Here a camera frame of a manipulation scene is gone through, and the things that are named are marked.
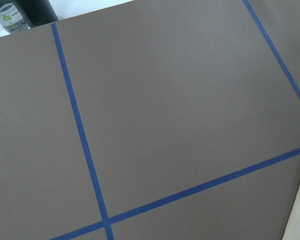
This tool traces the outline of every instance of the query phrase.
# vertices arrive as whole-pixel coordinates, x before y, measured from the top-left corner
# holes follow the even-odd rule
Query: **gray painted surface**
[[[242,2],[220,3],[58,23],[110,216],[300,147],[298,98]]]
[[[0,38],[0,240],[101,219],[49,25]]]
[[[83,236],[75,238],[76,240],[107,240],[104,229],[99,229]]]
[[[57,26],[110,217],[300,147],[300,102],[240,0],[139,0]],[[299,179],[300,156],[112,227],[279,240]],[[0,38],[0,239],[100,220],[50,26]]]

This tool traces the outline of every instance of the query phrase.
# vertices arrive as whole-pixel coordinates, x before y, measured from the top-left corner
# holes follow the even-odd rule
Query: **bottle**
[[[56,16],[48,0],[12,0],[31,28],[56,22]]]
[[[12,0],[0,0],[0,24],[11,34],[29,28]]]

